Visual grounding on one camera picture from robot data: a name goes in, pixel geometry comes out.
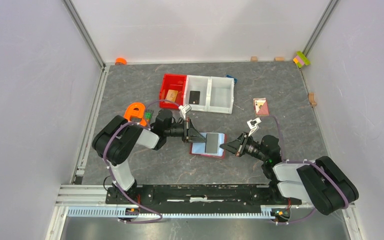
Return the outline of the red card holder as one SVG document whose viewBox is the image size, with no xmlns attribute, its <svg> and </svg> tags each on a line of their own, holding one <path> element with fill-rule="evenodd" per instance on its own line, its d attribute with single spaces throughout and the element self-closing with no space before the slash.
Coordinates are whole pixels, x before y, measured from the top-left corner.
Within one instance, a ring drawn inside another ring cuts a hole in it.
<svg viewBox="0 0 384 240">
<path fill-rule="evenodd" d="M 206 137 L 206 134 L 208 132 L 202 132 L 201 134 Z M 219 134 L 219 148 L 218 148 L 218 154 L 208 154 L 205 153 L 205 147 L 206 142 L 194 142 L 191 144 L 190 148 L 190 154 L 192 155 L 198 155 L 198 156 L 204 156 L 204 157 L 213 157 L 213 158 L 223 158 L 225 155 L 225 150 L 220 148 L 221 144 L 224 144 L 226 141 L 226 135 L 224 133 L 218 133 Z"/>
</svg>

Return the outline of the black credit card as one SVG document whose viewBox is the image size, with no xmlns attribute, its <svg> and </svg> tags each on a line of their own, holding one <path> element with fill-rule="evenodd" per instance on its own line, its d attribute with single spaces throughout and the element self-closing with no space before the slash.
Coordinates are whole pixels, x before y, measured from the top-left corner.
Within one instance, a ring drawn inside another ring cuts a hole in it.
<svg viewBox="0 0 384 240">
<path fill-rule="evenodd" d="M 210 155 L 217 155 L 219 152 L 219 134 L 218 133 L 207 133 L 205 153 Z"/>
<path fill-rule="evenodd" d="M 188 103 L 190 105 L 199 105 L 200 104 L 200 97 L 201 97 L 201 92 L 197 90 L 191 90 L 189 92 L 189 100 Z"/>
</svg>

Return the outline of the gold striped credit card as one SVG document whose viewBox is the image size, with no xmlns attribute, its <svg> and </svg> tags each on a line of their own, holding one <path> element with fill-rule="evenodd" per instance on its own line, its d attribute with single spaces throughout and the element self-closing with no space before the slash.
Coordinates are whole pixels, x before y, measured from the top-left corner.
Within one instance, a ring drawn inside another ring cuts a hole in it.
<svg viewBox="0 0 384 240">
<path fill-rule="evenodd" d="M 165 99 L 171 102 L 175 102 L 178 96 L 178 91 L 174 89 L 169 89 L 166 93 Z"/>
</svg>

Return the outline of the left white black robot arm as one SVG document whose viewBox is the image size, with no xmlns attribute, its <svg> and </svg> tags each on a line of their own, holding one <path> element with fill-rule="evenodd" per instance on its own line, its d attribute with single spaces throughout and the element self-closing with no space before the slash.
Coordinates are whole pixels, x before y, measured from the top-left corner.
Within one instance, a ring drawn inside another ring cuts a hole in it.
<svg viewBox="0 0 384 240">
<path fill-rule="evenodd" d="M 137 181 L 133 177 L 128 157 L 136 145 L 152 150 L 161 149 L 168 137 L 178 137 L 184 143 L 205 143 L 203 136 L 188 117 L 175 120 L 168 109 L 161 109 L 150 127 L 115 116 L 93 139 L 92 148 L 103 159 L 110 172 L 118 197 L 125 204 L 137 198 Z"/>
</svg>

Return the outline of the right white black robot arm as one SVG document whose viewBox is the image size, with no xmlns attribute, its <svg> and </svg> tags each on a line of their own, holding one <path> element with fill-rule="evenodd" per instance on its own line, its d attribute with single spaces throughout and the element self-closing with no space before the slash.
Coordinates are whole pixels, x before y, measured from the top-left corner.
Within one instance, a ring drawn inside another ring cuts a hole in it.
<svg viewBox="0 0 384 240">
<path fill-rule="evenodd" d="M 249 155 L 262 161 L 263 174 L 271 184 L 268 196 L 275 204 L 297 199 L 329 215 L 346 209 L 360 197 L 356 186 L 329 156 L 315 160 L 282 159 L 280 140 L 275 136 L 265 135 L 255 141 L 244 132 L 220 148 L 237 157 Z"/>
</svg>

